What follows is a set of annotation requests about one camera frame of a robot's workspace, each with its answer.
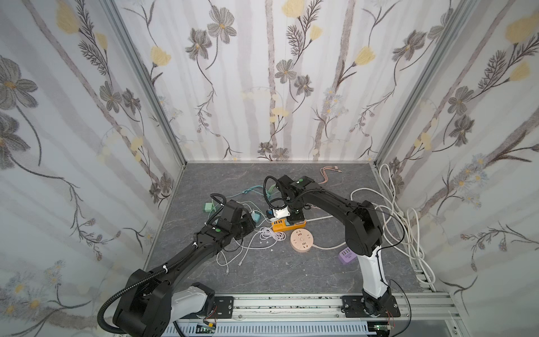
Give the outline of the orange power strip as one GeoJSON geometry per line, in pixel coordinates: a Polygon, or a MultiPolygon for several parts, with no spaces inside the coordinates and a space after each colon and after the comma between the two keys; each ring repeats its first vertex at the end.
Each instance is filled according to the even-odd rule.
{"type": "Polygon", "coordinates": [[[290,223],[286,218],[281,218],[272,222],[272,230],[274,233],[294,231],[299,228],[304,228],[306,223],[307,222],[305,220],[302,222],[290,223]]]}

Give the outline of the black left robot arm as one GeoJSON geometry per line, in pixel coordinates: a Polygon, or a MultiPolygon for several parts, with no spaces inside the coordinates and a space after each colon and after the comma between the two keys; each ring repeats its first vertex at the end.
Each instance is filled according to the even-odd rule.
{"type": "Polygon", "coordinates": [[[181,252],[150,271],[133,272],[125,287],[98,310],[98,326],[111,334],[161,336],[173,320],[176,286],[232,240],[254,229],[255,221],[245,206],[234,200],[225,202],[181,252]]]}

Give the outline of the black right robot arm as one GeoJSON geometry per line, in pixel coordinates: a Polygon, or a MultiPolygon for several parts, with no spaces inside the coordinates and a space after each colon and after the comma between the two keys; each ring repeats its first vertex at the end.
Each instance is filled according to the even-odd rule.
{"type": "Polygon", "coordinates": [[[383,224],[375,206],[368,201],[355,202],[338,196],[307,176],[293,180],[284,175],[276,180],[276,187],[281,196],[268,201],[274,219],[284,218],[290,225],[302,223],[303,209],[310,205],[344,225],[345,244],[359,258],[364,302],[373,307],[384,306],[392,294],[380,260],[383,224]]]}

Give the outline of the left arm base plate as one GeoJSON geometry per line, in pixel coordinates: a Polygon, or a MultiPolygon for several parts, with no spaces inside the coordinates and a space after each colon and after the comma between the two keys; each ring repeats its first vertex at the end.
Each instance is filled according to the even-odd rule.
{"type": "Polygon", "coordinates": [[[216,296],[211,302],[209,312],[204,316],[205,320],[231,319],[234,310],[233,296],[216,296]]]}

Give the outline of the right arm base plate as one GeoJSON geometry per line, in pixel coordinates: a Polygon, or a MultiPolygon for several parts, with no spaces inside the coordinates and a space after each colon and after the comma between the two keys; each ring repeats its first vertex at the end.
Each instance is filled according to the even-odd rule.
{"type": "Polygon", "coordinates": [[[397,318],[401,317],[394,296],[374,299],[367,296],[342,296],[341,312],[346,318],[397,318]]]}

